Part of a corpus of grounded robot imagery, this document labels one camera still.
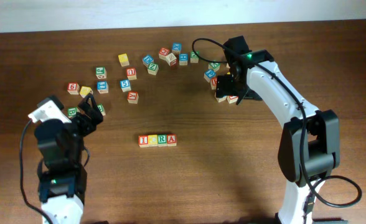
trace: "wooden table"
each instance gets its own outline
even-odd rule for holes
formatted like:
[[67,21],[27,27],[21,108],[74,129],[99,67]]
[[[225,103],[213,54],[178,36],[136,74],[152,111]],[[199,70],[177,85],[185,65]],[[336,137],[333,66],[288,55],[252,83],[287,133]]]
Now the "wooden table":
[[[158,58],[161,47],[209,37],[221,43],[244,35],[251,49],[267,49],[296,89],[321,110],[340,118],[341,165],[333,174],[358,182],[362,201],[336,209],[318,203],[314,217],[342,217],[366,223],[366,21],[290,22],[154,29],[79,30],[0,34],[0,223],[40,223],[19,191],[18,141],[27,115],[55,94],[66,107],[82,99],[68,82],[95,89],[95,66],[105,66],[110,93],[95,98],[107,115],[85,138],[91,150],[82,223],[221,223],[241,217],[272,217],[285,191],[277,152],[281,127],[264,102],[217,103],[203,76],[207,63],[170,70]],[[198,44],[207,58],[220,48]],[[127,53],[138,79],[139,104],[126,101],[126,78],[117,55]],[[141,59],[159,63],[149,75]],[[220,72],[226,72],[222,65]],[[33,136],[24,148],[25,188],[39,206]],[[138,135],[176,133],[177,147],[139,148]],[[348,202],[355,189],[341,181],[321,194]]]

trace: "black cable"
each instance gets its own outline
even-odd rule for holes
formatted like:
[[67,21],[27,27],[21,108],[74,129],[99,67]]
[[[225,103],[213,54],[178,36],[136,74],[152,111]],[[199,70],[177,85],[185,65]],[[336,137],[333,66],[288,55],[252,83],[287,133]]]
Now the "black cable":
[[41,209],[31,205],[28,200],[27,200],[27,196],[26,193],[24,191],[24,186],[23,186],[23,180],[24,180],[24,169],[22,167],[22,143],[24,142],[24,136],[26,135],[28,126],[31,124],[32,120],[29,120],[28,123],[26,124],[25,128],[22,130],[22,134],[21,134],[21,138],[20,138],[20,151],[19,151],[19,160],[20,160],[20,190],[21,190],[21,194],[22,194],[22,198],[24,199],[24,202],[26,203],[26,205],[33,209],[34,211],[36,211],[37,213],[41,214],[43,217],[45,217],[45,219],[47,220],[47,222],[49,224],[53,224],[52,220],[50,219],[50,217]]
[[[218,45],[219,47],[223,48],[224,50],[229,51],[231,54],[235,55],[238,58],[241,58],[242,60],[246,60],[246,58],[244,58],[243,56],[241,56],[240,54],[234,52],[232,49],[229,49],[228,47],[214,41],[211,39],[207,39],[207,38],[198,38],[196,40],[193,41],[192,44],[192,49],[194,51],[194,53],[201,58],[202,60],[205,60],[206,62],[213,62],[207,59],[204,59],[202,57],[200,57],[197,52],[195,52],[194,50],[194,44],[198,41],[198,40],[206,40],[209,42],[212,42],[216,45]],[[295,101],[295,103],[298,105],[298,108],[301,110],[302,113],[302,117],[303,117],[303,124],[302,124],[302,133],[301,133],[301,140],[300,140],[300,146],[299,146],[299,153],[300,153],[300,161],[301,161],[301,170],[303,173],[303,176],[305,178],[306,184],[309,186],[310,191],[314,194],[314,196],[316,196],[317,199],[319,199],[323,204],[331,206],[331,207],[335,207],[335,208],[346,208],[346,207],[350,207],[355,205],[357,202],[359,202],[362,198],[362,189],[360,188],[360,186],[358,184],[356,184],[353,180],[347,178],[347,177],[343,177],[340,175],[331,175],[325,178],[321,178],[320,180],[318,180],[314,185],[311,184],[310,180],[309,180],[309,175],[307,174],[306,171],[306,167],[305,167],[305,162],[304,162],[304,139],[305,139],[305,133],[306,133],[306,123],[307,123],[307,119],[306,119],[306,113],[305,110],[303,108],[302,103],[296,98],[295,94],[276,76],[276,74],[274,74],[273,72],[271,72],[270,70],[268,70],[267,68],[265,68],[264,66],[260,65],[259,63],[255,64],[257,67],[259,67],[260,69],[264,70],[266,73],[268,73],[269,75],[271,75],[272,78],[274,78],[287,92],[288,94],[292,97],[292,99]],[[319,195],[316,192],[316,187],[323,181],[329,180],[329,179],[341,179],[344,180],[350,184],[352,184],[353,186],[355,186],[355,188],[357,189],[357,197],[355,200],[349,202],[349,203],[342,203],[342,204],[338,204],[338,203],[331,203],[328,202],[327,200],[325,200],[323,197],[321,197],[321,195]]]
[[83,146],[83,148],[85,149],[85,151],[87,152],[88,154],[88,157],[86,159],[86,162],[85,162],[85,165],[83,165],[84,167],[88,164],[89,162],[89,159],[90,159],[90,152],[89,152],[89,149],[86,147],[86,146]]

